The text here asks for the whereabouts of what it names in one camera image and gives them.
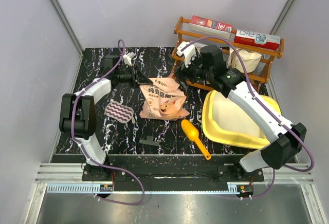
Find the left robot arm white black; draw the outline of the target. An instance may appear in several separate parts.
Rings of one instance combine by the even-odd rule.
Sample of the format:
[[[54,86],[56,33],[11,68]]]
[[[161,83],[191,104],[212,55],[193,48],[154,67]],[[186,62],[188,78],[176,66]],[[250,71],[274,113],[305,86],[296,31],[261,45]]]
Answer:
[[[129,83],[132,88],[153,85],[136,64],[132,54],[104,57],[100,65],[100,77],[74,94],[64,94],[61,102],[59,129],[69,134],[82,150],[87,164],[94,167],[93,174],[99,180],[111,176],[111,167],[105,164],[106,153],[96,137],[95,105],[119,83]]]

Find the pink cat litter bag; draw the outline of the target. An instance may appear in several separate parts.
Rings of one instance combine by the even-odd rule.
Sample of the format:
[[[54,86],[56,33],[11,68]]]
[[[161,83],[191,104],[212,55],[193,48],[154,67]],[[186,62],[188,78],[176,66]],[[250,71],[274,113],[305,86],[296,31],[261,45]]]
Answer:
[[[176,121],[190,113],[183,108],[186,95],[173,78],[151,78],[152,85],[141,85],[145,97],[140,117]]]

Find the yellow plastic litter scoop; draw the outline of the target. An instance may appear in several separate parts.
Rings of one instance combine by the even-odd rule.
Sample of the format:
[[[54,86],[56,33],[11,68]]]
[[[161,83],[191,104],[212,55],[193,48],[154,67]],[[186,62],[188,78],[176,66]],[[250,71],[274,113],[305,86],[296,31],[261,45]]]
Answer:
[[[210,160],[211,155],[201,142],[198,129],[189,120],[182,120],[181,127],[186,136],[197,145],[205,159]]]

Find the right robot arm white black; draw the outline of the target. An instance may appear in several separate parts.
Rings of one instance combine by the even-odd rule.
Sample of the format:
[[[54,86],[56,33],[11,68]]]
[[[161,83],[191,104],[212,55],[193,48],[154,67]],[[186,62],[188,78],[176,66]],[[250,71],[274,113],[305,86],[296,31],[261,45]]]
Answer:
[[[282,117],[260,97],[238,69],[227,68],[219,47],[207,45],[197,50],[193,44],[182,42],[176,54],[184,57],[175,70],[176,80],[183,88],[187,88],[187,80],[209,82],[214,90],[239,106],[269,141],[267,146],[240,159],[240,164],[233,169],[236,179],[245,181],[252,171],[265,167],[278,170],[302,150],[306,127]]]

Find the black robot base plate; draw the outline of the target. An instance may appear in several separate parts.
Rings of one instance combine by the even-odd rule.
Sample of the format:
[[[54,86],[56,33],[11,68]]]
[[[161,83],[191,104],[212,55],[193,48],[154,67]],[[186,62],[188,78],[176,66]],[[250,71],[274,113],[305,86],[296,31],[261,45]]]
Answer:
[[[85,165],[82,173],[83,181],[109,181],[124,182],[132,177],[127,171],[132,172],[137,178],[147,179],[209,179],[218,182],[263,182],[264,176],[262,170],[255,170],[252,173],[242,171],[242,168],[236,164],[208,164],[187,163],[186,165],[173,164],[140,164],[131,165],[118,164],[116,167],[123,168],[108,169],[101,166]]]

